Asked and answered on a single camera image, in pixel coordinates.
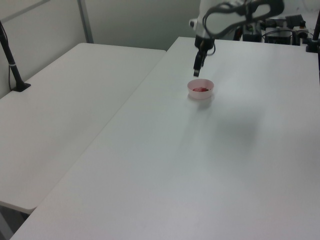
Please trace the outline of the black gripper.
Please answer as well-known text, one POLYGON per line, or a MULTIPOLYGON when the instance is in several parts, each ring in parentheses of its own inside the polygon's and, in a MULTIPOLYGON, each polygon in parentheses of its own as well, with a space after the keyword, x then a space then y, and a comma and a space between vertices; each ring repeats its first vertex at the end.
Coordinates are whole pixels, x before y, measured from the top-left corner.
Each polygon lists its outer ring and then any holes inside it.
POLYGON ((195 56, 195 61, 193 65, 193 76, 198 77, 201 68, 204 66, 205 59, 207 57, 207 52, 214 48, 215 39, 204 38, 199 35, 196 35, 194 45, 199 51, 195 56))

